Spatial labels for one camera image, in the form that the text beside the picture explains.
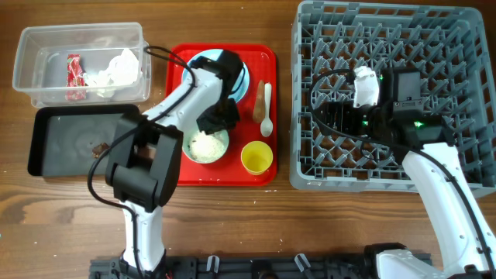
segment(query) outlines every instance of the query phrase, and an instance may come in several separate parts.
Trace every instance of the crumpled white paper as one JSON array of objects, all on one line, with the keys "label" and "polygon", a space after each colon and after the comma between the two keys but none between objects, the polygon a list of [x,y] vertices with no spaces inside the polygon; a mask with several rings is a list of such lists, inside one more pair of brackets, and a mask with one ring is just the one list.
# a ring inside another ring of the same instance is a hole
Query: crumpled white paper
[{"label": "crumpled white paper", "polygon": [[[134,53],[125,48],[121,55],[110,60],[105,71],[98,74],[84,73],[84,82],[88,86],[120,86],[130,85],[141,77],[141,70],[138,68],[140,62]],[[115,94],[114,89],[98,89],[96,94],[103,98],[111,98]]]}]

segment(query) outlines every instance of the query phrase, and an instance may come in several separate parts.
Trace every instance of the wooden table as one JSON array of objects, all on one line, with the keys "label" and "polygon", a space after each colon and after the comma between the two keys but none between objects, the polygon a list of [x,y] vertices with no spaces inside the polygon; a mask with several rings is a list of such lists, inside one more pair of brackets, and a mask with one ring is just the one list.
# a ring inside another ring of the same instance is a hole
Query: wooden table
[{"label": "wooden table", "polygon": [[[27,95],[12,89],[22,29],[97,22],[139,22],[146,41],[154,45],[263,43],[278,57],[277,132],[281,140],[276,179],[265,188],[178,188],[164,208],[163,238],[169,255],[323,255],[360,252],[371,243],[400,242],[432,253],[435,265],[442,265],[418,195],[325,193],[297,191],[290,186],[291,24],[298,1],[42,2],[46,1],[6,0],[0,5],[0,277],[87,278],[91,259],[117,256],[125,246],[122,212],[94,200],[85,177],[28,175],[26,162],[36,109]],[[489,47],[496,50],[493,2],[409,2],[479,8]],[[141,109],[164,97],[165,66],[163,61],[153,60],[152,94]],[[112,189],[101,178],[96,189],[106,198],[112,196]],[[496,195],[479,199],[493,229],[495,199]]]}]

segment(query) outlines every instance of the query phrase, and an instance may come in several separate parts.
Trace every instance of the white spoon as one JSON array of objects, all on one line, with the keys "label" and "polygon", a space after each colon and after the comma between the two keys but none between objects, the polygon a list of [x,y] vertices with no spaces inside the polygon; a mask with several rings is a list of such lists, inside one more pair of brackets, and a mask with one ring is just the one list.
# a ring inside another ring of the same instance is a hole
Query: white spoon
[{"label": "white spoon", "polygon": [[272,84],[265,84],[265,119],[263,119],[260,125],[260,131],[262,136],[268,137],[272,133],[274,126],[272,121],[269,119],[269,108],[270,108],[270,97],[272,96]]}]

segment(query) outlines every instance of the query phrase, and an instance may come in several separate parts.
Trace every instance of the gray plastic basket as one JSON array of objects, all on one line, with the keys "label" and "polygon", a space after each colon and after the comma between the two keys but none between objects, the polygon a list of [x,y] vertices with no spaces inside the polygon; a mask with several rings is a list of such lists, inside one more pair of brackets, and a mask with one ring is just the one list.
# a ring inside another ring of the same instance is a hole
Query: gray plastic basket
[{"label": "gray plastic basket", "polygon": [[[422,72],[426,115],[443,115],[476,197],[496,191],[496,93],[482,15],[473,8],[305,1],[292,27],[290,181],[298,189],[413,191],[415,186],[385,146],[323,136],[307,110],[320,71],[368,65]],[[344,77],[322,79],[314,108],[353,100]]]}]

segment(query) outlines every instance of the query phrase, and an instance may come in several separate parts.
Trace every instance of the blue plate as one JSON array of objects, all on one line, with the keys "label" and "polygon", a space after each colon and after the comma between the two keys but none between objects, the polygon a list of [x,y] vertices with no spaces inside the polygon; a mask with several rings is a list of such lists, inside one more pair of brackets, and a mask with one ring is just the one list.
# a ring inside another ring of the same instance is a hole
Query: blue plate
[{"label": "blue plate", "polygon": [[[221,52],[222,50],[219,49],[202,51],[201,53],[198,53],[195,56],[193,56],[193,58],[191,58],[188,61],[188,65],[191,66],[191,62],[200,56],[207,57],[208,59],[212,59],[212,60],[217,60]],[[250,72],[248,71],[248,67],[246,66],[245,63],[243,63],[243,67],[245,72],[244,78],[243,78],[243,71],[241,71],[238,80],[236,81],[232,89],[238,88],[240,82],[242,82],[241,87],[238,89],[238,91],[236,91],[234,94],[229,96],[230,98],[233,98],[234,101],[236,101],[236,103],[241,101],[241,99],[245,96],[246,92],[248,91],[248,87],[250,86]],[[188,75],[188,71],[184,70],[182,75],[183,81],[186,79],[187,75]]]}]

